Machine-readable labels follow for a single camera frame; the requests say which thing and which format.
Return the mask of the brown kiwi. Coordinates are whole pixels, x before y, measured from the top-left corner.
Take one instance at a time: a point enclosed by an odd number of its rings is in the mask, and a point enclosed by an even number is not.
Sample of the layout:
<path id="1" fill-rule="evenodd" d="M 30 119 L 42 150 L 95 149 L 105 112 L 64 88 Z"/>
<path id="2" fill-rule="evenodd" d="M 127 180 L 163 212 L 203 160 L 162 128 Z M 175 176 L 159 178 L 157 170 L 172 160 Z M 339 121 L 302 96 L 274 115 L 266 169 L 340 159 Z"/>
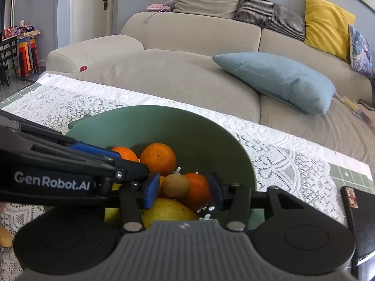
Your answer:
<path id="1" fill-rule="evenodd" d="M 13 239 L 12 239 L 10 232 L 8 232 L 8 230 L 5 229 L 4 227 L 0 227 L 0 246 L 8 248 L 8 247 L 11 247 L 12 244 L 13 244 Z"/>
<path id="2" fill-rule="evenodd" d="M 189 180 L 181 174 L 170 174 L 163 182 L 162 192 L 168 198 L 184 198 L 189 192 Z"/>

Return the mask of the yellow-green apple right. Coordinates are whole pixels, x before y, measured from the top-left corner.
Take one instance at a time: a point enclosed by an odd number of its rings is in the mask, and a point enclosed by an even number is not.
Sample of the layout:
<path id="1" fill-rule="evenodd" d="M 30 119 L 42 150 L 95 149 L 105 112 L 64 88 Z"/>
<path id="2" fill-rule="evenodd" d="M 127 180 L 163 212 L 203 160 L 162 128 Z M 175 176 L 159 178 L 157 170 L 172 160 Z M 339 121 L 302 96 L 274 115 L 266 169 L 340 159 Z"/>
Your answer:
<path id="1" fill-rule="evenodd" d="M 195 212 L 172 199 L 157 198 L 151 209 L 142 210 L 142 221 L 148 229 L 154 221 L 194 221 Z"/>

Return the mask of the orange mandarin back left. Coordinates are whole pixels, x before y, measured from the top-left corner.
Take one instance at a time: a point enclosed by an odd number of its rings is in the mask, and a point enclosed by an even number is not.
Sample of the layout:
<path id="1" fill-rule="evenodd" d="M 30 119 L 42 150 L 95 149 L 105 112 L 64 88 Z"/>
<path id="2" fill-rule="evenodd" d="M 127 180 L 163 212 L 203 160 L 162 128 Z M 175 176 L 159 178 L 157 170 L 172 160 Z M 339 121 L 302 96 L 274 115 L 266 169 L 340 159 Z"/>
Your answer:
<path id="1" fill-rule="evenodd" d="M 120 154 L 120 157 L 124 160 L 131 160 L 134 162 L 139 162 L 139 159 L 136 153 L 127 147 L 117 146 L 117 147 L 112 148 L 111 150 Z"/>

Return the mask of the white lace tablecloth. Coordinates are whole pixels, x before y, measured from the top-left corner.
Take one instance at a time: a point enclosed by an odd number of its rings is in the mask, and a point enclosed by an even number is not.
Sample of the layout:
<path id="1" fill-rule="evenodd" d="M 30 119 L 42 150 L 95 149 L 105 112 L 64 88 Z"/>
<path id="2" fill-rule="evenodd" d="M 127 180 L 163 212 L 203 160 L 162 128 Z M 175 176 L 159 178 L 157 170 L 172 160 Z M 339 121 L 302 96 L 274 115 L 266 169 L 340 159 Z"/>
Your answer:
<path id="1" fill-rule="evenodd" d="M 3 110 L 63 133 L 72 121 L 87 115 L 138 105 L 179 108 L 216 122 L 248 153 L 261 190 L 277 185 L 338 221 L 346 220 L 339 193 L 342 186 L 374 192 L 365 163 L 291 134 L 166 98 L 43 74 L 34 84 L 1 100 Z"/>

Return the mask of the green plastic bowl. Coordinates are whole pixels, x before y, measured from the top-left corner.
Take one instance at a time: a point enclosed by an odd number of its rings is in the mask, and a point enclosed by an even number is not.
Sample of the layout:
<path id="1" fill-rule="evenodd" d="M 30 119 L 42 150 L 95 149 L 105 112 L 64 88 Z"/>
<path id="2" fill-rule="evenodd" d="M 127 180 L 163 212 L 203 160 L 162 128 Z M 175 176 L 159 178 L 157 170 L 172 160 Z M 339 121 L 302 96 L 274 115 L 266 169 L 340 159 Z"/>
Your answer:
<path id="1" fill-rule="evenodd" d="M 256 190 L 254 168 L 239 141 L 214 121 L 186 110 L 162 106 L 118 108 L 70 123 L 67 136 L 109 150 L 127 147 L 139 160 L 148 145 L 164 143 L 177 158 L 171 174 L 197 173 L 208 182 L 208 177 L 217 173 L 225 183 Z M 213 199 L 207 205 L 215 206 Z M 226 215 L 216 206 L 207 214 L 222 223 Z"/>

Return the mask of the stacked colourful stools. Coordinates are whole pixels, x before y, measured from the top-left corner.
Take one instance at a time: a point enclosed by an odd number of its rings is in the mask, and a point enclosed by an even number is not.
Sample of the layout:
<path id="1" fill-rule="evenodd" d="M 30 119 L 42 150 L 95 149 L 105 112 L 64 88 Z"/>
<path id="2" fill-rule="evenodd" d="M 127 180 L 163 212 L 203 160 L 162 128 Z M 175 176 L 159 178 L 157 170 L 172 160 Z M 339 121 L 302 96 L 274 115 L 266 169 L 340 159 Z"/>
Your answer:
<path id="1" fill-rule="evenodd" d="M 17 48 L 18 73 L 20 77 L 25 79 L 31 73 L 39 74 L 40 64 L 36 40 L 33 37 L 19 39 Z"/>

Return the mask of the black dining chair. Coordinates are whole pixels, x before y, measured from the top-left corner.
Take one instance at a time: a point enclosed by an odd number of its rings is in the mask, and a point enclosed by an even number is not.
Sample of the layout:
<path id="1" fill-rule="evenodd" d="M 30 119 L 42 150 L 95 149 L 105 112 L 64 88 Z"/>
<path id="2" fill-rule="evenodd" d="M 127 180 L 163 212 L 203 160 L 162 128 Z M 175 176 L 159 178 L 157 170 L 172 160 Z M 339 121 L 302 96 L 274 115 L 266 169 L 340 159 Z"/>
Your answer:
<path id="1" fill-rule="evenodd" d="M 13 65 L 13 70 L 17 74 L 15 60 L 18 58 L 18 39 L 17 36 L 1 39 L 1 83 L 10 85 L 6 69 L 8 62 Z"/>

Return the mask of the black notebook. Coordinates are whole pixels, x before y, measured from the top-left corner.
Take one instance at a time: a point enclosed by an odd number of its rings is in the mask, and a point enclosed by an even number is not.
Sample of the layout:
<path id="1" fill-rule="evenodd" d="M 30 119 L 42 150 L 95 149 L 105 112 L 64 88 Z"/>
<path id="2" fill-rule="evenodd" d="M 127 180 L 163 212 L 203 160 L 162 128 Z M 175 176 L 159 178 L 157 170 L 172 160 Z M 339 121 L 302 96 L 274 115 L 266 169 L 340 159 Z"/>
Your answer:
<path id="1" fill-rule="evenodd" d="M 374 280 L 375 205 L 374 195 L 349 186 L 340 189 L 346 220 L 355 237 L 352 275 L 357 280 Z"/>

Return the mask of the light blue cushion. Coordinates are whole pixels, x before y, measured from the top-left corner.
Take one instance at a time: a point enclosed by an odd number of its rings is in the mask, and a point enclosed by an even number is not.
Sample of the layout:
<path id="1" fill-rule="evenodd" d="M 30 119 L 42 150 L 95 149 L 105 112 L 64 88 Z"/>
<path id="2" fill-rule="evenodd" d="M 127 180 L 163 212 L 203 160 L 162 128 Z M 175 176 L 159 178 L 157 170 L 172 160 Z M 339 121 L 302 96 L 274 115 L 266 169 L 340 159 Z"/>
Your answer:
<path id="1" fill-rule="evenodd" d="M 337 93 L 325 75 L 270 53 L 227 53 L 212 60 L 261 94 L 307 114 L 323 115 Z"/>

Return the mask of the beige sofa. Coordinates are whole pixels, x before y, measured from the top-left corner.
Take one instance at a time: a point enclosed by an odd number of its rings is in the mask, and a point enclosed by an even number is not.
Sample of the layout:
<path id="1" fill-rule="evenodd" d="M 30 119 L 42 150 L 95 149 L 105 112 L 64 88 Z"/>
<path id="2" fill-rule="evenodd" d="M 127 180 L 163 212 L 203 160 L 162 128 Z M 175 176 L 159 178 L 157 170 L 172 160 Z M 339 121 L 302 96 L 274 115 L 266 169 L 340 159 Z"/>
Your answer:
<path id="1" fill-rule="evenodd" d="M 234 115 L 374 164 L 374 131 L 339 100 L 324 115 L 308 115 L 262 95 L 212 60 L 236 52 L 290 58 L 325 75 L 340 95 L 372 96 L 370 81 L 349 63 L 302 41 L 248 23 L 182 13 L 137 13 L 118 35 L 53 50 L 46 69 Z M 80 72 L 83 65 L 87 70 Z"/>

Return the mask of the white door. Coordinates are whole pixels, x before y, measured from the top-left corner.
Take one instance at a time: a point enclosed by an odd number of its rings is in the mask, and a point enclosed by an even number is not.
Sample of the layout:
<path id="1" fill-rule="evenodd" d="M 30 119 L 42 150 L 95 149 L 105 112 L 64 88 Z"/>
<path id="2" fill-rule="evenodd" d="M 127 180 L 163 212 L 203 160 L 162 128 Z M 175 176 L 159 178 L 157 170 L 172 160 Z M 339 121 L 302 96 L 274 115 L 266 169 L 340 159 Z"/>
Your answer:
<path id="1" fill-rule="evenodd" d="M 71 0 L 70 43 L 111 35 L 112 17 L 113 0 Z"/>

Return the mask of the grey patterned cushion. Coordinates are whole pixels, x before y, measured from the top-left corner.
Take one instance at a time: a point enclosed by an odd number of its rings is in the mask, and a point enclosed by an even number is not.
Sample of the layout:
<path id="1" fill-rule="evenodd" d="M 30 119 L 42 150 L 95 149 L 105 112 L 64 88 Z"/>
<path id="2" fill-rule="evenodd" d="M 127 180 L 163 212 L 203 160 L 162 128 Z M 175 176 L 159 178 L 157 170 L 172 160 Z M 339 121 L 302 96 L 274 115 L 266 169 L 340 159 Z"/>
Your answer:
<path id="1" fill-rule="evenodd" d="M 268 0 L 239 0 L 235 20 L 269 29 L 304 41 L 304 17 L 285 6 Z"/>

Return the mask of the floral blue cushion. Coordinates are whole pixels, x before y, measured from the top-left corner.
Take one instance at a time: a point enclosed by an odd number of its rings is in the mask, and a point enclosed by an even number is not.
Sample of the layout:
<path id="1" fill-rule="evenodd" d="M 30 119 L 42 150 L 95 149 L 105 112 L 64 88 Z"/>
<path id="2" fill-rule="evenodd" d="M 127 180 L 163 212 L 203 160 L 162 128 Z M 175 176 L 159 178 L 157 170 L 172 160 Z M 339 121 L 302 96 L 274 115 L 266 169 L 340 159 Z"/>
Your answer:
<path id="1" fill-rule="evenodd" d="M 365 37 L 353 26 L 349 25 L 350 63 L 352 69 L 372 79 L 372 53 Z"/>

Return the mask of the yellow cushion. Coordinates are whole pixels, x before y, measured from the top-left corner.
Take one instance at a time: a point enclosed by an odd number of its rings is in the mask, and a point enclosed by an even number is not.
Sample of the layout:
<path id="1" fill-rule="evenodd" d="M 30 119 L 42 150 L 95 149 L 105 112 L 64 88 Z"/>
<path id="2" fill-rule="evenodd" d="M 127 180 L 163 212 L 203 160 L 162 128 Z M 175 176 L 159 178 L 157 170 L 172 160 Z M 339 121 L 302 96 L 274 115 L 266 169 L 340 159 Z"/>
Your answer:
<path id="1" fill-rule="evenodd" d="M 304 43 L 322 52 L 350 61 L 349 26 L 356 16 L 327 0 L 305 0 Z"/>

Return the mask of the pink telephone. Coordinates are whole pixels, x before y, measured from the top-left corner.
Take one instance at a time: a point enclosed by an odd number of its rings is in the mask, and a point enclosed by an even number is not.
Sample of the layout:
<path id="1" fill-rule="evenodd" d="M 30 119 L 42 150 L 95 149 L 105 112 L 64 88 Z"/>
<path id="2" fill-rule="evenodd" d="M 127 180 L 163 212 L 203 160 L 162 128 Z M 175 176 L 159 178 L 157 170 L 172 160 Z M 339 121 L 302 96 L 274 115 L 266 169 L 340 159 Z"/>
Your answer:
<path id="1" fill-rule="evenodd" d="M 167 11 L 171 12 L 175 9 L 175 1 L 174 0 L 168 0 L 164 2 L 163 4 L 157 4 L 153 3 L 147 6 L 147 11 Z"/>

